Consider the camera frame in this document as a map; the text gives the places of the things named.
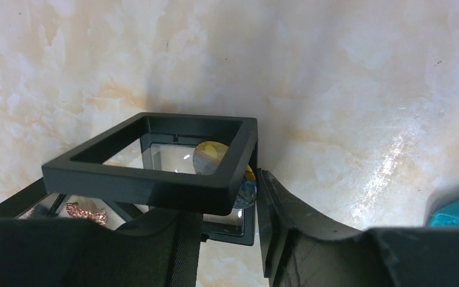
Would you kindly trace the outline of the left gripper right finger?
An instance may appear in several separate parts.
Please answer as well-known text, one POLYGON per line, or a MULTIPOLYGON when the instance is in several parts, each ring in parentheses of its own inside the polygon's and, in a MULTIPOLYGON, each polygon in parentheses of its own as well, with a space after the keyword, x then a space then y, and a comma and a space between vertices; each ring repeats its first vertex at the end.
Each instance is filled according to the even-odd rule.
POLYGON ((256 171, 264 276, 270 286, 459 286, 459 228, 360 231, 256 171))

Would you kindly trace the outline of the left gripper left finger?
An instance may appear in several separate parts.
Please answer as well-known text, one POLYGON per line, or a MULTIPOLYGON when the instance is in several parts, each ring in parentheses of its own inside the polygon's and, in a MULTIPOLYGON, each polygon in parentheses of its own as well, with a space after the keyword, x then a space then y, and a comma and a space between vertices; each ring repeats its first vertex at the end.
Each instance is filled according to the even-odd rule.
POLYGON ((194 286, 202 221, 175 210, 116 230, 88 219, 0 219, 0 286, 194 286))

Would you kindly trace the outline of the pink gem brooch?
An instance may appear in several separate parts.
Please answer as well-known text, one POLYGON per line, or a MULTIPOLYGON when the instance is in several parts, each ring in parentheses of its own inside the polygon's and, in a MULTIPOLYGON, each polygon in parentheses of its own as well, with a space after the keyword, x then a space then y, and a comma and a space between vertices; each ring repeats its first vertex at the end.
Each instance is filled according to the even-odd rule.
POLYGON ((104 226, 108 220, 104 209, 99 209, 97 212, 92 212, 90 209, 81 207, 77 202, 67 203, 65 210, 71 218, 89 219, 101 226, 104 226))

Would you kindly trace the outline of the round grey yellow brooch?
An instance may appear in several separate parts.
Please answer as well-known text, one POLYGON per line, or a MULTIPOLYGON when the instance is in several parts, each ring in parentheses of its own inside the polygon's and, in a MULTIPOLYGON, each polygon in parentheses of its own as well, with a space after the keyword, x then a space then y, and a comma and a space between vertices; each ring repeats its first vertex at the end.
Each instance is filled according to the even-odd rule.
MULTIPOLYGON (((195 174, 212 174, 225 157, 228 149, 227 145, 215 141, 205 141, 198 144, 192 156, 195 174)), ((252 168, 247 165, 233 208, 247 209, 255 204, 256 199, 257 179, 252 168)))

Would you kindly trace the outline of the black box with pink brooch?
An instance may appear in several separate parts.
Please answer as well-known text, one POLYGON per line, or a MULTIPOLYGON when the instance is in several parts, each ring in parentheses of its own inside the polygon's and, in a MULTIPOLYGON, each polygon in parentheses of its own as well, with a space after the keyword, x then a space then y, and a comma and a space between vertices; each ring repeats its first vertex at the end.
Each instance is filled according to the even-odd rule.
POLYGON ((49 194, 46 192, 44 181, 41 178, 0 203, 0 218, 71 218, 67 214, 65 206, 67 203, 75 202, 85 209, 90 209, 92 212, 104 209, 108 220, 103 227, 110 230, 116 230, 126 222, 148 211, 146 206, 139 207, 128 203, 118 203, 83 196, 49 194))

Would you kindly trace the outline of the black box with grey brooch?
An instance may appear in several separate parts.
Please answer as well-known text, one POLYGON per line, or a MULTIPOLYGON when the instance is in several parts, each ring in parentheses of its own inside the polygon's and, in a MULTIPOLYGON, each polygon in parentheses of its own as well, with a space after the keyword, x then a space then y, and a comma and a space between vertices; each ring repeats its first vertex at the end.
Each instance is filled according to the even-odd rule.
POLYGON ((247 165, 256 166, 258 122, 248 117, 141 112, 42 166, 48 193, 228 215, 247 165), (196 175, 195 147, 229 147, 196 175))

